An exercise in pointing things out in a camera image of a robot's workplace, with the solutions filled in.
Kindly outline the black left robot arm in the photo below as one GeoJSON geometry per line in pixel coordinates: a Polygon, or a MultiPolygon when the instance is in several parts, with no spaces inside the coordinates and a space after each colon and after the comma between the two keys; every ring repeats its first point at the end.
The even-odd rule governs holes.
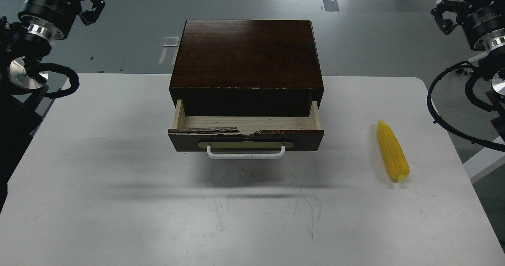
{"type": "Polygon", "coordinates": [[[53,41],[68,37],[76,18],[95,23],[104,0],[25,0],[18,22],[1,17],[1,177],[10,178],[43,117],[41,101],[69,96],[79,88],[67,66],[44,63],[53,41]]]}

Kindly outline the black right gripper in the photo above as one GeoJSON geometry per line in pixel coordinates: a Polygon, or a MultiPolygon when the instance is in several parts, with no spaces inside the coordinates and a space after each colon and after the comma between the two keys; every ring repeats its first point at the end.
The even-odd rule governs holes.
{"type": "Polygon", "coordinates": [[[473,51],[488,51],[492,39],[504,37],[504,0],[440,0],[430,13],[445,35],[461,26],[473,51]],[[456,20],[444,19],[445,12],[455,13],[456,20]]]}

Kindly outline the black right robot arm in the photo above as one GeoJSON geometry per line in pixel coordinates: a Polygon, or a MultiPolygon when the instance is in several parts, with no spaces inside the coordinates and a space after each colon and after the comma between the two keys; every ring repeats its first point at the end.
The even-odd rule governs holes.
{"type": "Polygon", "coordinates": [[[468,100],[478,108],[491,112],[497,111],[499,117],[492,120],[498,134],[504,137],[504,89],[498,88],[504,83],[504,5],[505,0],[440,0],[431,10],[435,23],[446,35],[457,26],[461,26],[469,48],[483,51],[485,57],[473,68],[473,74],[465,86],[468,100]],[[490,104],[474,95],[473,87],[479,79],[493,81],[490,104]]]}

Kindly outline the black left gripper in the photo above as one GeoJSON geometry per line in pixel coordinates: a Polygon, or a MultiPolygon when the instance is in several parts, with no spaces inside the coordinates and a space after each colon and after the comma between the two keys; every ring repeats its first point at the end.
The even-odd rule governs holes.
{"type": "Polygon", "coordinates": [[[61,33],[69,33],[77,15],[84,25],[91,25],[99,19],[101,9],[106,5],[104,0],[88,0],[91,9],[81,12],[82,1],[85,0],[25,0],[18,19],[24,25],[29,25],[38,18],[51,23],[61,33]]]}

